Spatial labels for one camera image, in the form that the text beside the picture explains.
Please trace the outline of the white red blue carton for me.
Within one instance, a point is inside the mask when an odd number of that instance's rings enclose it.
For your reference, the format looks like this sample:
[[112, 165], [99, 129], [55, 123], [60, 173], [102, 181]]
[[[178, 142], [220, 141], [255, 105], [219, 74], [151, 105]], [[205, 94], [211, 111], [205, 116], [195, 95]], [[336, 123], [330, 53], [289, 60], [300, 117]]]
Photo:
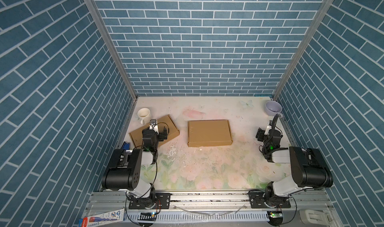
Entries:
[[78, 227], [100, 227], [108, 224], [119, 223], [124, 220], [125, 209], [106, 212], [80, 219]]

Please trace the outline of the brown cardboard box top sheet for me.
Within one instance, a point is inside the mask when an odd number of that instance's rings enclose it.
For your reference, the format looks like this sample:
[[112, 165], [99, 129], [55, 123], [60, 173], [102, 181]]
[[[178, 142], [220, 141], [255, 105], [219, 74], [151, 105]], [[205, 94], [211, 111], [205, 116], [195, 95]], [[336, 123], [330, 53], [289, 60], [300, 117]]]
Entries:
[[[162, 145], [165, 145], [166, 143], [170, 142], [171, 140], [175, 139], [180, 135], [179, 129], [174, 124], [172, 118], [170, 115], [163, 116], [157, 120], [158, 122], [158, 130], [163, 131], [164, 128], [169, 130], [169, 134], [167, 137], [167, 140], [164, 140], [162, 142], [159, 142], [159, 147]], [[131, 140], [133, 142], [133, 145], [135, 147], [140, 146], [143, 141], [143, 134], [142, 131], [146, 128], [149, 128], [150, 124], [146, 124], [140, 128], [137, 128], [129, 133], [129, 136], [131, 137]]]

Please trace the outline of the white plastic device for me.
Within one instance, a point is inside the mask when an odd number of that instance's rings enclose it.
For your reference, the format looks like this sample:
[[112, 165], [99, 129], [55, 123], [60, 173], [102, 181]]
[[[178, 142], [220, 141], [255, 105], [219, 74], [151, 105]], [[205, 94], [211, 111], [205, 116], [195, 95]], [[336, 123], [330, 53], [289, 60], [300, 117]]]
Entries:
[[314, 224], [314, 225], [321, 225], [321, 226], [330, 226], [331, 222], [329, 220], [329, 216], [321, 211], [316, 210], [300, 210], [300, 218], [301, 221], [306, 224]]

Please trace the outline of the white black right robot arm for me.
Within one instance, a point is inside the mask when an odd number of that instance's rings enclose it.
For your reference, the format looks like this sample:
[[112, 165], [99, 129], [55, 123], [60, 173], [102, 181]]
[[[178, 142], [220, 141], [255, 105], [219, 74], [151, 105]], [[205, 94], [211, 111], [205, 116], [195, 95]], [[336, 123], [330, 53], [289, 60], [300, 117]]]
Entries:
[[259, 148], [269, 163], [289, 164], [291, 174], [279, 181], [271, 181], [261, 193], [249, 193], [253, 208], [289, 208], [292, 194], [306, 190], [321, 190], [333, 185], [331, 171], [318, 149], [281, 147], [282, 131], [276, 121], [270, 121], [265, 130], [259, 128], [256, 138], [263, 142]]

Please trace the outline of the lavender ceramic mug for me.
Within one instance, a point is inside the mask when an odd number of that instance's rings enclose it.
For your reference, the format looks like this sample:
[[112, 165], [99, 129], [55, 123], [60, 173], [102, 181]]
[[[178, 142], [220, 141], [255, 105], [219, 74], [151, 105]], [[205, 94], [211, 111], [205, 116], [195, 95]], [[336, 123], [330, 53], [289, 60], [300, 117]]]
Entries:
[[273, 100], [267, 101], [264, 106], [264, 111], [268, 116], [275, 117], [278, 115], [279, 118], [282, 118], [282, 110], [283, 108], [281, 104]]

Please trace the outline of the brown cardboard box sheet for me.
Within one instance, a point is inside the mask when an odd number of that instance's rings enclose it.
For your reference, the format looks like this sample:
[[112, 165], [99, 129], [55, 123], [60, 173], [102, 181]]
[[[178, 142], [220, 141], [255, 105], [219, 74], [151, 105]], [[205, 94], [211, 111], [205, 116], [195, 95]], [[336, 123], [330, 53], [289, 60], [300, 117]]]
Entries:
[[[175, 139], [180, 135], [179, 129], [174, 124], [172, 118], [170, 115], [163, 116], [157, 120], [158, 122], [158, 130], [163, 131], [164, 128], [169, 130], [169, 134], [167, 137], [167, 140], [164, 140], [162, 142], [159, 142], [159, 147], [162, 145], [165, 145], [166, 143], [170, 142], [171, 140]], [[129, 133], [129, 136], [131, 137], [131, 140], [133, 142], [133, 145], [135, 147], [140, 146], [143, 141], [143, 134], [142, 131], [146, 128], [149, 128], [150, 124], [146, 124], [140, 128], [137, 128]]]
[[230, 146], [233, 143], [229, 120], [194, 120], [188, 122], [189, 147]]

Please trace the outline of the white ceramic mug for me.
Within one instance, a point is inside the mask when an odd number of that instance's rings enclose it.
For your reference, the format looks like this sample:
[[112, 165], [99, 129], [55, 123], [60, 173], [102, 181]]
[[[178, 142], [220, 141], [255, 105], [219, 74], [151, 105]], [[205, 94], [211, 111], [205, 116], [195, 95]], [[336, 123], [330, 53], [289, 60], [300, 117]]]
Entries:
[[137, 115], [141, 125], [146, 125], [151, 122], [152, 114], [149, 108], [141, 108]]

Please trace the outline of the aluminium left corner post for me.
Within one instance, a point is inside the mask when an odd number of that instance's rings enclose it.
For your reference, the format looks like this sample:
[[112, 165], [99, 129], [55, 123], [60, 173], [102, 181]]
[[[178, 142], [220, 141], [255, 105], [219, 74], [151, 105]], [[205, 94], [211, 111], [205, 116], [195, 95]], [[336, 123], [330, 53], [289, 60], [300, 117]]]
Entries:
[[93, 18], [94, 20], [94, 23], [98, 29], [98, 31], [100, 32], [101, 34], [101, 37], [103, 38], [104, 42], [105, 42], [105, 45], [120, 73], [120, 75], [122, 76], [123, 80], [124, 80], [124, 83], [130, 93], [130, 95], [132, 96], [133, 100], [136, 101], [137, 100], [137, 94], [135, 93], [135, 90], [128, 78], [128, 75], [127, 75], [127, 72], [123, 66], [123, 63], [119, 57], [119, 54], [114, 46], [114, 43], [110, 37], [110, 34], [106, 28], [106, 25], [103, 21], [103, 18], [101, 17], [101, 14], [97, 8], [97, 5], [95, 3], [94, 0], [84, 0], [85, 4], [86, 4], [86, 7], [88, 8], [90, 14], [91, 14], [91, 17]]

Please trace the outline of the aluminium corner post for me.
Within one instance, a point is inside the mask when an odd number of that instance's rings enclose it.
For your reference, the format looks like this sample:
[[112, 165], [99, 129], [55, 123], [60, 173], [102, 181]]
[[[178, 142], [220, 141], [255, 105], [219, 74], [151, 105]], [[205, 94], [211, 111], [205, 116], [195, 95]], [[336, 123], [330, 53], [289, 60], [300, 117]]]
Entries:
[[323, 0], [322, 4], [320, 5], [319, 10], [316, 12], [308, 30], [306, 31], [303, 40], [300, 42], [296, 52], [294, 53], [291, 62], [287, 66], [287, 69], [285, 73], [282, 75], [282, 78], [277, 85], [277, 88], [275, 89], [273, 93], [273, 100], [277, 100], [282, 93], [284, 86], [288, 82], [290, 76], [294, 72], [299, 60], [303, 56], [306, 48], [308, 47], [309, 43], [311, 42], [312, 38], [314, 37], [316, 31], [318, 30], [322, 20], [324, 19], [325, 15], [327, 14], [329, 8], [331, 7], [334, 0]]
[[91, 14], [91, 17], [93, 18], [94, 20], [94, 23], [98, 29], [98, 31], [100, 32], [101, 34], [101, 37], [103, 38], [104, 42], [105, 42], [105, 45], [120, 73], [120, 75], [122, 76], [123, 80], [124, 80], [124, 83], [130, 93], [130, 95], [132, 96], [133, 100], [136, 101], [137, 100], [137, 94], [135, 93], [135, 90], [128, 78], [128, 75], [127, 75], [127, 72], [123, 66], [123, 63], [119, 57], [119, 54], [114, 46], [114, 43], [110, 37], [110, 34], [106, 28], [106, 25], [103, 21], [103, 18], [101, 17], [101, 14], [97, 8], [97, 5], [95, 3], [94, 0], [84, 0], [85, 4], [86, 4], [86, 7], [88, 8], [90, 14]]

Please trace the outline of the aluminium right corner post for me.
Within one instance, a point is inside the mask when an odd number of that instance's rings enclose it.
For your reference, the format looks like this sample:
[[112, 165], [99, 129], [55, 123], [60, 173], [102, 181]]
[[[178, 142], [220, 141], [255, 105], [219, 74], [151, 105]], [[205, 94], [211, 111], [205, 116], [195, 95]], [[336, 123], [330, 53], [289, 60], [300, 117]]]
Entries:
[[329, 8], [331, 7], [334, 0], [323, 0], [322, 4], [320, 5], [319, 10], [316, 12], [308, 30], [306, 31], [303, 40], [300, 42], [296, 52], [294, 53], [291, 62], [287, 66], [287, 69], [285, 73], [282, 75], [282, 78], [277, 85], [277, 88], [275, 89], [273, 93], [273, 100], [277, 100], [282, 93], [284, 86], [288, 82], [290, 76], [294, 72], [299, 60], [303, 56], [306, 48], [308, 47], [309, 43], [311, 42], [312, 38], [314, 37], [316, 31], [318, 30], [322, 20], [324, 19], [325, 15], [327, 14]]

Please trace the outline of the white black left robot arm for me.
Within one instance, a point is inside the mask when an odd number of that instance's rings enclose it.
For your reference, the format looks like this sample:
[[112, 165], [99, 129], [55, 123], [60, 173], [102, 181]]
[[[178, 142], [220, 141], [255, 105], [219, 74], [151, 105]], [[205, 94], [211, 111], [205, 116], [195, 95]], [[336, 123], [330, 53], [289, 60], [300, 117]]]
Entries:
[[142, 131], [142, 144], [131, 150], [123, 147], [115, 149], [102, 177], [102, 189], [112, 191], [127, 191], [129, 199], [138, 202], [151, 202], [156, 199], [153, 183], [141, 179], [142, 165], [156, 165], [158, 145], [167, 140], [169, 126], [160, 130], [156, 119], [150, 121], [150, 126]]

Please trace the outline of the blue object at left wall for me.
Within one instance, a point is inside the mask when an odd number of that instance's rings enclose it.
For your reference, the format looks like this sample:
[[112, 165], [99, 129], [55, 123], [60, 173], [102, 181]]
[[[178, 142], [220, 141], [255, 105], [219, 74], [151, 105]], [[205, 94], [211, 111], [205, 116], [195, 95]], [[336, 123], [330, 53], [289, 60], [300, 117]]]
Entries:
[[129, 150], [130, 147], [131, 147], [131, 144], [130, 144], [130, 143], [124, 142], [124, 143], [122, 144], [121, 149], [122, 149], [122, 150]]

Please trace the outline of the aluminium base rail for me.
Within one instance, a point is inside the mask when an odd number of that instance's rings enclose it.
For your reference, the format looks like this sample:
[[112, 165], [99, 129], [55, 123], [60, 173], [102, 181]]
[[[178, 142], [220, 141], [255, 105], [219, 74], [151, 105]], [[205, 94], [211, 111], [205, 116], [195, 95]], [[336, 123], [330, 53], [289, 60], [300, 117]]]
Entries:
[[[211, 190], [211, 191], [157, 191], [163, 207], [169, 211], [233, 211], [270, 210], [264, 204], [260, 191], [249, 190]], [[286, 211], [301, 209], [332, 210], [333, 205], [324, 190], [307, 190], [293, 194], [289, 199], [290, 208]], [[84, 210], [83, 216], [100, 214], [125, 207], [126, 195], [120, 191], [93, 192]]]

